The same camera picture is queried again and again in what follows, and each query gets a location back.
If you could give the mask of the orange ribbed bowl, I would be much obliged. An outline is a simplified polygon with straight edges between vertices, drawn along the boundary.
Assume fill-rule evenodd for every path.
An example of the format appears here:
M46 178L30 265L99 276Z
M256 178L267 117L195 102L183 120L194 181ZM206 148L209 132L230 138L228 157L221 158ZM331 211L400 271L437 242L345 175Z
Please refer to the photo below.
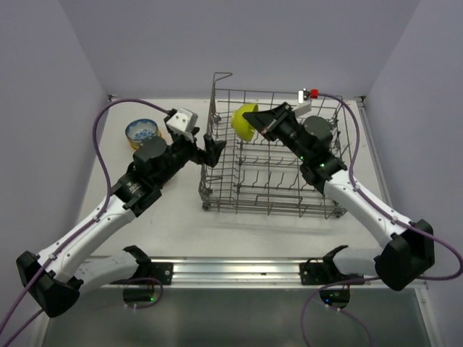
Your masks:
M137 150L144 141L153 137L163 137L160 130L153 132L149 129L141 129L136 132L126 134L127 141L133 150Z

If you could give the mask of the white blue patterned bowl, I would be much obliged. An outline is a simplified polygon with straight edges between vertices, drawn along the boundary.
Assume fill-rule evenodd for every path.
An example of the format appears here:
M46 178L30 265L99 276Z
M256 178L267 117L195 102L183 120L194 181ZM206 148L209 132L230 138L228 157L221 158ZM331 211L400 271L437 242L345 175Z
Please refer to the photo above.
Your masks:
M141 142L147 138L158 136L158 125L151 119L137 119L126 126L125 135L133 142Z

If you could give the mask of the white floral leaf bowl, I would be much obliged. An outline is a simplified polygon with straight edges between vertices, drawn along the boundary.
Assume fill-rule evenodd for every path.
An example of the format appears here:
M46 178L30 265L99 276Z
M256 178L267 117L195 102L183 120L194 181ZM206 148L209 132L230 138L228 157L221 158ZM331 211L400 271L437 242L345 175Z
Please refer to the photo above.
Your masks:
M138 136L135 136L135 137L127 136L127 141L129 142L129 144L136 146L136 145L139 145L143 141L143 138L138 137Z

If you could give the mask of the lime green bowl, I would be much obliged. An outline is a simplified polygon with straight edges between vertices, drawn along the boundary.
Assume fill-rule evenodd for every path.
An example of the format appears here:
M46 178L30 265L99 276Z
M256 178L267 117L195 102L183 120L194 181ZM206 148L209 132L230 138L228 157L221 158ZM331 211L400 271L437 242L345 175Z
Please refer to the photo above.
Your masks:
M235 110L232 115L231 127L234 130L236 136L238 136L238 138L240 138L242 141L250 142L253 139L255 133L255 129L246 120L244 114L256 111L258 111L258 104L246 103Z

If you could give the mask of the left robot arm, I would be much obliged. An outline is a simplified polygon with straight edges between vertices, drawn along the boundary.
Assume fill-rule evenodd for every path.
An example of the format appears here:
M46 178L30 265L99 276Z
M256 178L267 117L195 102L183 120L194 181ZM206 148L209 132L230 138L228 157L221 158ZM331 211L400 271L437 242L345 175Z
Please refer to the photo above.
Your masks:
M144 213L161 190L188 162L215 167L226 142L176 136L172 144L150 138L133 154L127 172L109 189L102 203L55 244L38 254L26 251L16 260L23 286L49 317L70 309L86 291L107 283L149 283L150 260L140 248L128 246L113 257L84 261L119 229Z

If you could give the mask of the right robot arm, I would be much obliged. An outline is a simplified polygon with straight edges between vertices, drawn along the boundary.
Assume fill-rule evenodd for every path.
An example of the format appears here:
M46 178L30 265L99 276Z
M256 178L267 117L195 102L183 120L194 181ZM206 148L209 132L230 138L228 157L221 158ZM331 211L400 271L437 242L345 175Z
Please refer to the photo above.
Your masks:
M325 119L310 116L308 105L292 108L288 103L267 111L252 108L242 117L269 142L280 141L301 161L303 179L353 215L377 241L373 249L341 245L306 271L317 280L340 283L351 278L373 276L389 288L400 291L435 263L433 229L425 220L408 217L378 199L353 177L352 172L331 149L332 134Z

